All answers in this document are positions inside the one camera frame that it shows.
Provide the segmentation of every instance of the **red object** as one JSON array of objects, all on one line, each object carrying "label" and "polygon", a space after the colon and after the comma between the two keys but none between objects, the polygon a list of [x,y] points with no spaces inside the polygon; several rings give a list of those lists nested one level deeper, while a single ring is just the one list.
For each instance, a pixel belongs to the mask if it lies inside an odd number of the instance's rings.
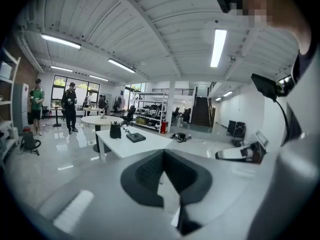
[{"label": "red object", "polygon": [[32,132],[31,128],[28,126],[24,127],[22,131],[23,132]]},{"label": "red object", "polygon": [[163,122],[161,123],[160,132],[161,132],[162,134],[165,134],[165,133],[167,132],[167,127],[168,127],[168,122],[163,121]]}]

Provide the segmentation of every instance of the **white refrigerator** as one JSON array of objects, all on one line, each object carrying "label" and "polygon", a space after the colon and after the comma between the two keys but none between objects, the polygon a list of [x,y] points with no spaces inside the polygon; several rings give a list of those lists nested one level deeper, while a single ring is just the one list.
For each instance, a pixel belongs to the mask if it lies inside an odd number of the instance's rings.
[{"label": "white refrigerator", "polygon": [[15,84],[13,87],[12,116],[13,125],[18,128],[18,134],[22,134],[28,124],[28,97],[29,85]]}]

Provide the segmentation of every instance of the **fluorescent light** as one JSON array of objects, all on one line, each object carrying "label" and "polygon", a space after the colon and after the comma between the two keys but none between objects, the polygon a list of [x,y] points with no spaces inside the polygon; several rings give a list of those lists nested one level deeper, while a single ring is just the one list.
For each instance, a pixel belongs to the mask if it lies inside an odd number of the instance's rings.
[{"label": "fluorescent light", "polygon": [[230,94],[232,94],[232,91],[228,91],[225,95],[223,95],[223,97],[227,97],[227,96],[229,96]]},{"label": "fluorescent light", "polygon": [[63,67],[59,67],[59,66],[50,66],[50,68],[56,69],[56,70],[64,70],[64,71],[73,72],[73,70],[71,70],[71,69],[67,69],[67,68],[63,68]]},{"label": "fluorescent light", "polygon": [[100,80],[103,80],[103,81],[109,81],[108,79],[104,79],[104,78],[101,78],[101,77],[97,77],[97,76],[94,76],[94,75],[89,75],[89,77],[91,78],[96,78],[96,79],[100,79]]},{"label": "fluorescent light", "polygon": [[216,29],[214,34],[214,45],[210,67],[218,67],[222,50],[224,49],[227,31],[224,29]]},{"label": "fluorescent light", "polygon": [[67,40],[64,40],[64,39],[61,39],[58,37],[54,37],[51,35],[41,34],[41,37],[45,40],[56,42],[56,43],[59,43],[59,44],[65,45],[65,46],[70,46],[70,47],[77,48],[77,49],[81,48],[81,45],[78,43],[70,42],[70,41],[67,41]]},{"label": "fluorescent light", "polygon": [[119,62],[117,62],[115,60],[113,60],[112,58],[108,59],[108,62],[111,62],[112,64],[117,65],[118,67],[123,68],[124,70],[127,70],[127,71],[129,71],[131,73],[135,73],[135,71],[132,70],[131,68],[129,68],[129,67],[127,67],[127,66],[125,66],[125,65],[123,65],[123,64],[121,64],[121,63],[119,63]]},{"label": "fluorescent light", "polygon": [[69,169],[69,168],[72,168],[72,167],[74,167],[74,166],[73,165],[69,165],[69,166],[66,166],[66,167],[58,168],[58,171]]}]

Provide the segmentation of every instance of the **metal shelving unit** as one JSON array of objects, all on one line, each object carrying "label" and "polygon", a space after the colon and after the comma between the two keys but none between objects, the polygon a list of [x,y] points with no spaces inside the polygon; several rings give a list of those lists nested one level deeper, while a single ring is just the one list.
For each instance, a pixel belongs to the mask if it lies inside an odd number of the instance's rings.
[{"label": "metal shelving unit", "polygon": [[[159,130],[158,130],[158,133],[160,134],[161,122],[162,122],[162,118],[163,118],[163,112],[165,112],[165,111],[162,111],[162,109],[164,107],[164,104],[167,104],[169,95],[167,93],[165,93],[165,92],[136,92],[136,94],[139,94],[140,96],[143,96],[143,99],[138,99],[137,100],[138,101],[138,106],[137,107],[138,107],[139,110],[157,110],[157,109],[142,108],[144,106],[144,103],[154,103],[154,104],[158,103],[158,104],[161,104],[160,119],[155,119],[155,118],[152,118],[152,117],[136,114],[137,118],[146,118],[146,119],[149,119],[149,120],[160,122]],[[145,100],[146,96],[158,96],[160,99],[162,99],[162,101]],[[149,129],[157,130],[153,126],[148,126],[148,125],[144,125],[144,124],[140,124],[140,123],[136,123],[136,122],[133,122],[133,123],[135,125],[137,125],[137,126],[142,126],[142,127],[146,127],[146,128],[149,128]]]},{"label": "metal shelving unit", "polygon": [[[13,114],[12,114],[12,100],[13,100],[13,94],[14,94],[14,82],[16,79],[16,74],[17,74],[17,70],[18,70],[18,66],[20,63],[20,57],[18,59],[15,59],[13,56],[11,56],[11,54],[4,48],[1,49],[1,54],[0,54],[0,59],[1,61],[7,63],[8,65],[10,65],[12,67],[12,73],[11,73],[11,79],[5,78],[3,76],[0,76],[0,83],[1,82],[7,82],[9,84],[11,84],[11,92],[10,92],[10,100],[4,100],[4,101],[0,101],[0,106],[2,105],[10,105],[10,120],[4,120],[2,122],[0,122],[0,131],[4,132],[4,131],[8,131],[9,129],[11,129],[12,134],[11,137],[13,136],[13,131],[14,131],[14,124],[13,124]],[[2,156],[1,156],[1,161],[0,164],[3,167],[3,169],[5,169],[4,164],[3,164],[3,159],[5,158],[5,156],[7,155],[8,151],[10,150],[10,148],[15,144],[16,140],[13,138],[8,138],[5,140],[6,142],[6,150],[2,151]]]}]

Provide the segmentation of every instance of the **black container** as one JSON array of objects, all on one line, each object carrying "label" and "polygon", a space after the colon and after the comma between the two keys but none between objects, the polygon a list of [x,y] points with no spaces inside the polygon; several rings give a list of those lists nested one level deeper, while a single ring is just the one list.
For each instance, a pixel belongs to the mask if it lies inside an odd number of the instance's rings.
[{"label": "black container", "polygon": [[111,125],[110,125],[110,138],[112,138],[112,139],[121,139],[121,125],[117,124],[116,121],[114,123],[111,122]]}]

